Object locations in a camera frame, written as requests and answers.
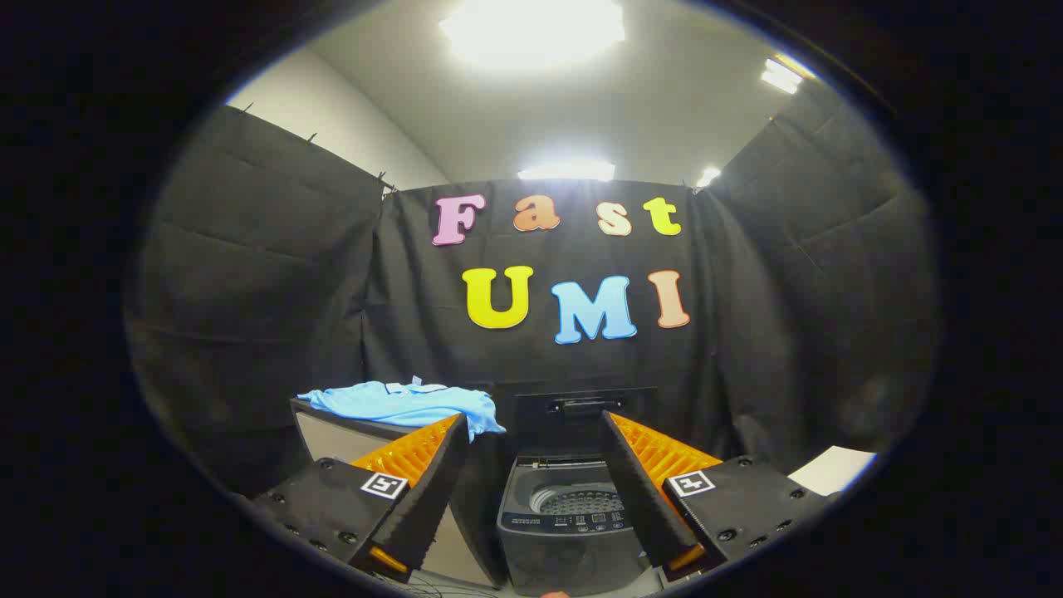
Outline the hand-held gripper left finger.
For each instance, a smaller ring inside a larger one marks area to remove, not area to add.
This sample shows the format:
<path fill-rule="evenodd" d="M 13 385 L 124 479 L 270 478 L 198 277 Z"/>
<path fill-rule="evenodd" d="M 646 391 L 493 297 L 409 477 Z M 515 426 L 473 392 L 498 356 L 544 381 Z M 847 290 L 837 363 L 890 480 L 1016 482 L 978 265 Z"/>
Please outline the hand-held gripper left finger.
<path fill-rule="evenodd" d="M 297 542 L 406 582 L 435 542 L 468 447 L 468 418 L 459 412 L 353 462 L 317 459 L 251 503 Z"/>

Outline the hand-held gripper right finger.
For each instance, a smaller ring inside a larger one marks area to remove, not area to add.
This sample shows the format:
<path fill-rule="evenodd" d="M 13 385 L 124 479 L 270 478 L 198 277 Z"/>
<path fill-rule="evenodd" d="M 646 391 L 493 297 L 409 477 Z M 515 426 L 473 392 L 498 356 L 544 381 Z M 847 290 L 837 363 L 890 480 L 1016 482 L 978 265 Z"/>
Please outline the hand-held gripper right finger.
<path fill-rule="evenodd" d="M 834 503 L 762 459 L 714 458 L 614 412 L 601 413 L 601 443 L 625 518 L 669 581 L 759 552 Z"/>

